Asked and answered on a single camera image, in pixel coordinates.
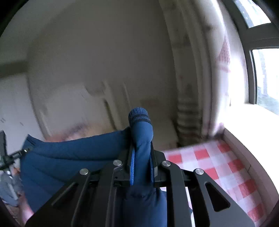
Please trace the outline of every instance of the gray window frame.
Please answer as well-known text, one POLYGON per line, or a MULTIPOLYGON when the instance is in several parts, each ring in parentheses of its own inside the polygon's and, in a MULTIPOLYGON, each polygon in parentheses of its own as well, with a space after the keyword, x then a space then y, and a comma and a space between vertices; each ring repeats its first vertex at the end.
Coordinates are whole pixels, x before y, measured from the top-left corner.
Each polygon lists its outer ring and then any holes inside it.
POLYGON ((252 0, 267 15, 271 23, 248 28, 235 0, 221 0, 235 23, 242 42, 248 72, 249 103, 257 103, 257 77, 253 49, 279 48, 279 22, 276 15, 261 0, 252 0))

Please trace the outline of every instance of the white curtain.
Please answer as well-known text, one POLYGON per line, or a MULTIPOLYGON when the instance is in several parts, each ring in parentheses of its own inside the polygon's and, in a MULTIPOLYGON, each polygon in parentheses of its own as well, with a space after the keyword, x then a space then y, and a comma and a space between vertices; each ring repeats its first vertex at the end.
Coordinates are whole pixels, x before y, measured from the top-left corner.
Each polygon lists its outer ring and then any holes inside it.
POLYGON ((230 45, 221 10, 217 0, 159 2, 174 55, 180 143, 213 138, 223 132, 229 106, 230 45))

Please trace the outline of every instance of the white window sill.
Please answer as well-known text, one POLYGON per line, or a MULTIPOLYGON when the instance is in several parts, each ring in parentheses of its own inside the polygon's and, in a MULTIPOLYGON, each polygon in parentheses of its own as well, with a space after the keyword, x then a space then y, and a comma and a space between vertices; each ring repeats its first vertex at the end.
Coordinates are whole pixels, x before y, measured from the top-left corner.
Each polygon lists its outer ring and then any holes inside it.
POLYGON ((225 140, 228 138, 232 145, 238 143, 237 149, 249 162, 244 163, 246 169, 250 175, 254 171, 261 178, 260 187, 265 187, 270 203, 274 205, 279 191, 279 116, 251 104, 230 107, 227 116, 225 140))

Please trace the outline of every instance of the window pane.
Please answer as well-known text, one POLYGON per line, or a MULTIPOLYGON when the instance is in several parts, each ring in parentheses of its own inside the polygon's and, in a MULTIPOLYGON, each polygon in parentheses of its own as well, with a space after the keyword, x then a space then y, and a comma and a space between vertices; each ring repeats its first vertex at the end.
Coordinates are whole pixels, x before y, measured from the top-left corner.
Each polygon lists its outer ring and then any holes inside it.
POLYGON ((279 49, 252 52, 258 86, 257 104, 279 115, 279 49))
POLYGON ((262 9, 252 0, 235 0, 234 3, 237 5, 249 28, 271 23, 262 9))

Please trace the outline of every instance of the pink fabric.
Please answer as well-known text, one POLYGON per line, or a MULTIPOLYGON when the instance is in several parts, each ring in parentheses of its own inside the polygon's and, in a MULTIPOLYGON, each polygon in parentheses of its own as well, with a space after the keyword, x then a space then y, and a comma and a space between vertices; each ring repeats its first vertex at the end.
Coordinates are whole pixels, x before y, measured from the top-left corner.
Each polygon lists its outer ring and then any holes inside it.
POLYGON ((254 181, 224 141, 210 141, 164 151, 164 154, 167 160, 176 163, 182 169, 203 169, 248 214, 256 226, 260 226, 266 219, 265 209, 254 181))

